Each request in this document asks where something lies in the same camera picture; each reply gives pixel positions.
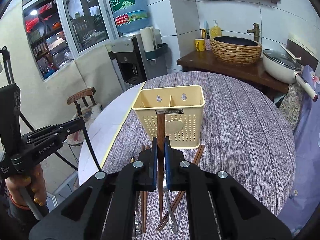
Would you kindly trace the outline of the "person's left hand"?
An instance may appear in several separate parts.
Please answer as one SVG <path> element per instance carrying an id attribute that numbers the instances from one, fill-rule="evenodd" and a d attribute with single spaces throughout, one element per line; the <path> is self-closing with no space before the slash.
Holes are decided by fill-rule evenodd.
<path id="1" fill-rule="evenodd" d="M 47 191 L 43 169 L 40 164 L 35 166 L 28 174 L 18 174 L 5 180 L 13 204 L 21 209 L 27 209 L 27 204 L 20 193 L 20 189 L 28 188 L 33 192 L 33 199 L 39 206 L 44 206 L 47 200 Z"/>

